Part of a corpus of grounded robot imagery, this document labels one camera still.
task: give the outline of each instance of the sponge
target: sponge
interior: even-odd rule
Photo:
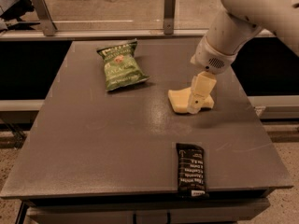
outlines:
[[[187,106],[188,106],[190,93],[191,93],[191,87],[179,91],[172,91],[172,90],[168,91],[169,101],[176,113],[179,114],[188,113]],[[210,109],[214,107],[214,100],[210,95],[208,95],[208,97],[205,99],[202,107],[210,108]]]

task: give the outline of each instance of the gray table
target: gray table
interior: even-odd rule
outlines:
[[[197,72],[189,59],[198,39],[140,39],[135,58],[150,80],[111,93],[105,91],[102,58],[95,52],[109,43],[73,42],[2,189],[3,198],[27,202],[33,217],[36,210],[53,216],[63,212],[57,205],[71,205],[71,213],[121,213],[129,219],[124,223],[135,222],[142,216],[136,211],[147,209],[163,220],[168,213],[172,223],[179,223],[206,221],[205,207],[208,221],[236,221],[267,208],[265,197],[272,190],[292,186],[231,69],[218,76],[213,110],[194,116],[173,112],[167,92],[190,86]],[[176,198],[177,142],[205,149],[209,200]],[[220,210],[222,219],[215,218]],[[179,219],[187,216],[197,217]]]

